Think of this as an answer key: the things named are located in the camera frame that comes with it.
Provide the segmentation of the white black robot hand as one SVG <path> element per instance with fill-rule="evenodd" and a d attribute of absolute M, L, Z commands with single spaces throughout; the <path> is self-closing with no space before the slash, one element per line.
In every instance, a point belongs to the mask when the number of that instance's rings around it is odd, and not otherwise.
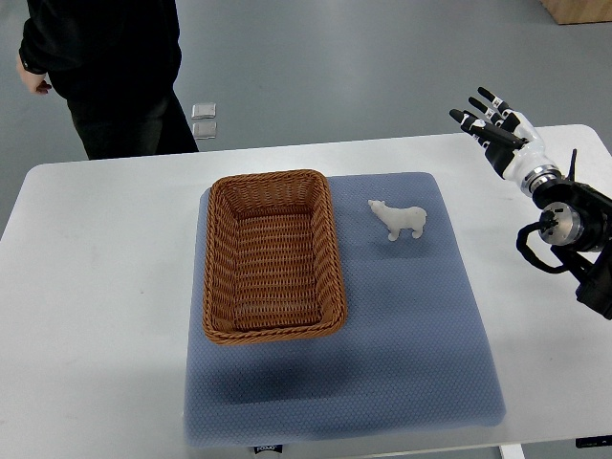
<path fill-rule="evenodd" d="M 532 196 L 537 185 L 561 177 L 546 155 L 544 140 L 525 115 L 490 90 L 480 87 L 470 97 L 471 110 L 452 109 L 460 129 L 483 148 L 485 158 L 502 179 Z"/>

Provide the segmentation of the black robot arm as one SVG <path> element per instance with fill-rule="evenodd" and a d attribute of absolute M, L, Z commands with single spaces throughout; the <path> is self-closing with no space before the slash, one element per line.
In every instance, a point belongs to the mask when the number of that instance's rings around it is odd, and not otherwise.
<path fill-rule="evenodd" d="M 568 174 L 553 167 L 542 170 L 529 186 L 539 220 L 521 230 L 516 247 L 534 267 L 552 274 L 571 273 L 578 281 L 577 301 L 611 318 L 611 199 L 576 180 L 577 149 Z M 559 260 L 551 266 L 527 245 L 537 233 Z"/>

